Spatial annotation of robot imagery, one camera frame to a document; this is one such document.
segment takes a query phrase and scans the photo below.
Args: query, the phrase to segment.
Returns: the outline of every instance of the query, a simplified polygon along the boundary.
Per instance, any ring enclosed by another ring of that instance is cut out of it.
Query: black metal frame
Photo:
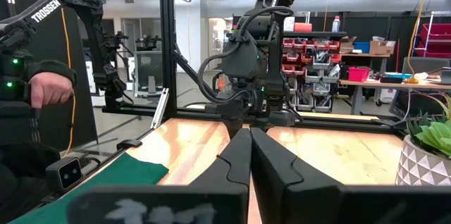
[[[169,88],[169,99],[166,105],[164,119],[187,118],[195,120],[219,121],[219,115],[205,113],[202,110],[177,107],[177,84],[175,80],[177,58],[173,55],[173,51],[175,50],[174,0],[160,0],[160,13],[161,34],[163,39],[163,87]],[[155,107],[144,105],[127,105],[121,108],[104,108],[103,112],[153,116],[155,114]],[[372,120],[363,119],[304,117],[304,121],[302,123],[297,123],[295,127],[388,133],[397,135],[401,139],[405,136],[405,133],[402,130],[387,125],[381,125],[380,123],[376,123]]]

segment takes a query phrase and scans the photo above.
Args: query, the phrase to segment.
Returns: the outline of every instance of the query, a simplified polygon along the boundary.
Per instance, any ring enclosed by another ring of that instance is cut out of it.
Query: green cloth
[[[67,223],[67,205],[72,199],[87,189],[103,185],[155,185],[167,172],[168,169],[161,164],[138,161],[128,154],[123,154],[102,172],[65,195],[62,199],[36,209],[11,223]]]

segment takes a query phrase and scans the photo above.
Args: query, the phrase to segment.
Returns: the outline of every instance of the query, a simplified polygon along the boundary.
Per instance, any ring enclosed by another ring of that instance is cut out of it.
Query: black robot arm
[[[91,51],[94,81],[105,91],[106,105],[117,106],[117,98],[122,97],[125,83],[119,79],[115,61],[118,49],[116,36],[104,33],[101,27],[103,6],[101,0],[39,0],[22,13],[0,22],[0,52],[11,53],[24,49],[37,34],[39,26],[60,8],[75,10],[85,24]]]

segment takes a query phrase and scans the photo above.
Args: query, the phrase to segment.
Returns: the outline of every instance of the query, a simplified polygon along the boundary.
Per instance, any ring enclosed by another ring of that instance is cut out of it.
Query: white geometric pot
[[[397,167],[396,185],[451,185],[451,160],[415,146],[407,135]]]

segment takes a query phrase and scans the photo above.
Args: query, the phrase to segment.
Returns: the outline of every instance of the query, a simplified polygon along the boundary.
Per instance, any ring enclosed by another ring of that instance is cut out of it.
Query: hand
[[[38,73],[31,78],[29,84],[31,85],[32,108],[64,103],[73,95],[72,82],[56,73]]]

